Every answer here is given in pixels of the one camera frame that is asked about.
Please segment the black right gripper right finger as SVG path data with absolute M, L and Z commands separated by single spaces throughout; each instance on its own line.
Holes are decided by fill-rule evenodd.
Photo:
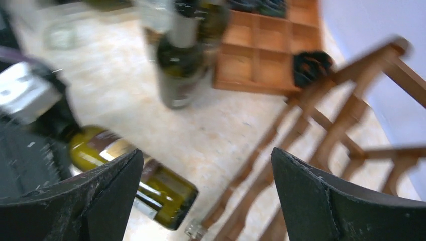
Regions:
M 273 176 L 290 240 L 425 240 L 425 203 L 345 181 L 274 148 Z

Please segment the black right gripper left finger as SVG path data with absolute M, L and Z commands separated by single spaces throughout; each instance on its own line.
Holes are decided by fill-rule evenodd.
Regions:
M 126 161 L 1 200 L 1 240 L 122 240 L 134 197 Z

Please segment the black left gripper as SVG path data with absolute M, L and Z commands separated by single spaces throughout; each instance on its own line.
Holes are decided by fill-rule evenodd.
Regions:
M 18 198 L 71 177 L 67 145 L 56 140 L 47 122 L 51 113 L 72 115 L 66 86 L 50 69 L 31 67 L 31 72 L 50 82 L 62 97 L 27 125 L 1 113 L 1 199 Z

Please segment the green wine bottle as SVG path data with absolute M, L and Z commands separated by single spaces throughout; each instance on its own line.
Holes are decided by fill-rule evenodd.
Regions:
M 165 229 L 179 229 L 199 193 L 193 183 L 103 127 L 68 127 L 63 136 L 82 172 L 126 161 L 119 177 L 130 186 L 133 206 Z

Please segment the wooden wine rack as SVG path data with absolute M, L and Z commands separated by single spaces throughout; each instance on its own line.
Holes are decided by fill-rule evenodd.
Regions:
M 348 149 L 349 161 L 341 174 L 341 178 L 344 180 L 349 180 L 353 173 L 361 168 L 369 159 L 390 159 L 393 162 L 393 167 L 387 176 L 381 192 L 396 196 L 397 182 L 400 176 L 416 165 L 421 158 L 425 157 L 425 145 L 364 150 L 348 137 L 347 131 L 361 121 L 368 109 L 368 104 L 364 101 L 364 96 L 379 74 L 385 74 L 417 103 L 425 106 L 425 80 L 402 59 L 411 48 L 412 45 L 406 38 L 395 36 L 347 64 L 345 67 L 322 77 L 302 92 L 290 97 L 286 102 L 286 106 L 281 110 L 272 126 L 250 153 L 218 201 L 213 205 L 205 218 L 200 221 L 201 224 L 208 230 L 219 220 L 234 191 L 251 174 L 254 163 L 259 155 L 277 136 L 279 126 L 296 107 L 301 109 L 301 114 L 289 133 L 281 141 L 281 148 L 289 148 L 305 133 L 310 125 L 310 121 L 315 121 L 325 129 L 325 135 L 316 147 L 309 161 L 310 164 L 328 172 L 328 159 L 333 148 L 338 143 L 343 144 Z M 329 120 L 316 108 L 316 105 L 329 91 L 347 81 L 352 81 L 354 88 L 349 92 L 348 98 L 336 118 Z

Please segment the dark wine bottle front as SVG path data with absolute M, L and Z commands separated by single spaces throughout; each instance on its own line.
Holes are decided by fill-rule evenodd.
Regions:
M 200 1 L 173 1 L 171 28 L 159 40 L 156 65 L 161 100 L 169 109 L 188 106 L 202 79 L 204 54 L 197 40 Z

